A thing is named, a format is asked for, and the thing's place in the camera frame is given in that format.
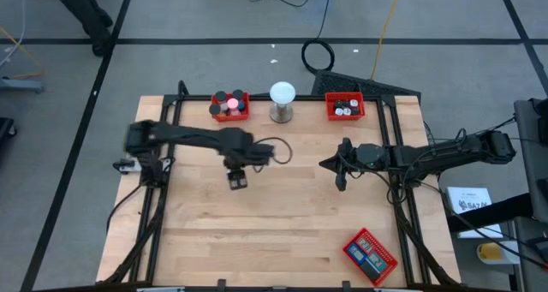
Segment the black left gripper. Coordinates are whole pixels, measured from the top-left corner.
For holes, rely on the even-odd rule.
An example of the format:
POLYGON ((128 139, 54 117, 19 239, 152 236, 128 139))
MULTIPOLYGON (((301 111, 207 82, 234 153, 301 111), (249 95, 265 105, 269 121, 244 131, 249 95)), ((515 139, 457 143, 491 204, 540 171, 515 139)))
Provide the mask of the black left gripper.
POLYGON ((268 165, 274 154, 274 146, 257 143, 255 152, 262 154, 254 158, 248 153, 253 145, 253 135, 241 128, 223 128, 220 130, 220 154, 224 156, 223 164, 228 170, 238 170, 243 167, 268 165))

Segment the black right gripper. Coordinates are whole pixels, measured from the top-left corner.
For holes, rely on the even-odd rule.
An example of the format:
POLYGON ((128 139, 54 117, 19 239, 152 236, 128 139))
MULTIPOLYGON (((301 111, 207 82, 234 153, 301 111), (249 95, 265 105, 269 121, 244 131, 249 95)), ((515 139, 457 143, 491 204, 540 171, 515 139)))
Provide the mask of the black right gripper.
MULTIPOLYGON (((360 144, 344 157, 344 161, 355 170, 385 171, 390 167, 389 152, 384 147, 374 144, 360 144)), ((319 166, 327 170, 340 170, 344 168, 344 163, 340 155, 334 155, 320 161, 319 166)), ((340 192, 347 188, 346 175, 346 170, 337 172, 335 184, 340 192)))

